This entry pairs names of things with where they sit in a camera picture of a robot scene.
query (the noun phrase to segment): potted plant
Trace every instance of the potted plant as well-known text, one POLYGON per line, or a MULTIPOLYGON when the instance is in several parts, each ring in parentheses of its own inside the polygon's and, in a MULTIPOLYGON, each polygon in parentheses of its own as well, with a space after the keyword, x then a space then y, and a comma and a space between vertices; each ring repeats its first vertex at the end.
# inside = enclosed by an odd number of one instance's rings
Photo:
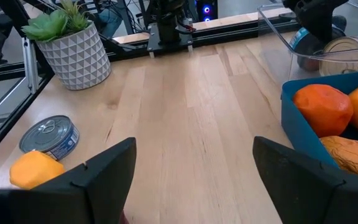
POLYGON ((34 40, 60 81, 69 90, 101 83, 110 72, 110 61, 93 22, 71 0, 63 8, 29 19, 22 30, 34 40))

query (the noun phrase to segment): succulent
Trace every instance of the succulent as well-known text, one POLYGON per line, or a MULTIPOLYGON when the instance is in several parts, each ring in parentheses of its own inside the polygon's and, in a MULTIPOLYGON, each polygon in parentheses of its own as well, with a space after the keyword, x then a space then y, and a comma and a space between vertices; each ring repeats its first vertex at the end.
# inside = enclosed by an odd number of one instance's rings
POLYGON ((63 9, 57 9, 50 15, 41 14, 29 19, 29 25, 22 31, 30 40, 49 42, 66 35, 77 33, 88 27, 85 13, 80 13, 80 6, 71 0, 62 0, 63 9))
POLYGON ((30 40, 48 42, 64 35, 67 22, 66 13, 58 9, 50 15, 41 14, 35 19, 29 19, 29 25, 23 26, 22 31, 30 40))

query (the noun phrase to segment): metal can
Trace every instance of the metal can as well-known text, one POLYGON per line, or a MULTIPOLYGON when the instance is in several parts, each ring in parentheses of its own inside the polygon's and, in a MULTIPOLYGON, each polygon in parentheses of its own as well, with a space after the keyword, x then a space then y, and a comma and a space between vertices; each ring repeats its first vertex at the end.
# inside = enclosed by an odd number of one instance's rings
POLYGON ((79 137, 68 117, 52 116, 32 126, 21 139, 19 148, 24 153, 37 150, 59 161, 75 148, 79 137))
POLYGON ((330 58, 342 60, 358 60, 358 37, 341 37, 331 41, 325 48, 324 53, 341 52, 338 54, 328 54, 326 60, 320 61, 320 74, 336 75, 343 73, 358 72, 358 62, 332 62, 330 58), (347 50, 357 50, 353 52, 343 52, 347 50))
MULTIPOLYGON (((333 39, 344 36, 345 33, 343 30, 333 24, 333 39)), ((324 42, 318 40, 317 37, 310 34, 309 31, 303 27, 292 37, 289 44, 296 53, 303 55, 322 54, 325 46, 324 42)), ((309 72, 317 71, 319 68, 319 62, 315 59, 298 56, 296 61, 300 68, 309 72)))

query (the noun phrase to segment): can lid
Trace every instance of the can lid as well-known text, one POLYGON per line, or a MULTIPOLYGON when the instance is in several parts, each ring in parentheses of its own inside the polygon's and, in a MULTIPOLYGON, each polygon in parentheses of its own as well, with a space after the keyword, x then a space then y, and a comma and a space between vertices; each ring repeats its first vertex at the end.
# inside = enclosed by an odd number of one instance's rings
POLYGON ((66 116, 58 115, 43 119, 23 135, 19 148, 24 153, 33 150, 47 152, 61 143, 71 128, 72 123, 66 116))
POLYGON ((336 75, 358 71, 358 62, 332 62, 331 60, 358 60, 358 51, 345 52, 347 50, 357 50, 358 39, 354 37, 340 37, 331 41, 325 48, 324 54, 332 52, 341 52, 336 54, 327 54, 324 60, 320 61, 320 74, 336 75))

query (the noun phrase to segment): computer tower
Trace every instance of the computer tower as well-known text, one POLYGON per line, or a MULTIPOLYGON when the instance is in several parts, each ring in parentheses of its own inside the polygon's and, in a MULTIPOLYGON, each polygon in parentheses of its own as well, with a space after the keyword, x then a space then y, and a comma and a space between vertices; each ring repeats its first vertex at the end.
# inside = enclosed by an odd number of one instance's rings
POLYGON ((200 22, 218 18, 218 0, 195 0, 195 3, 200 22))

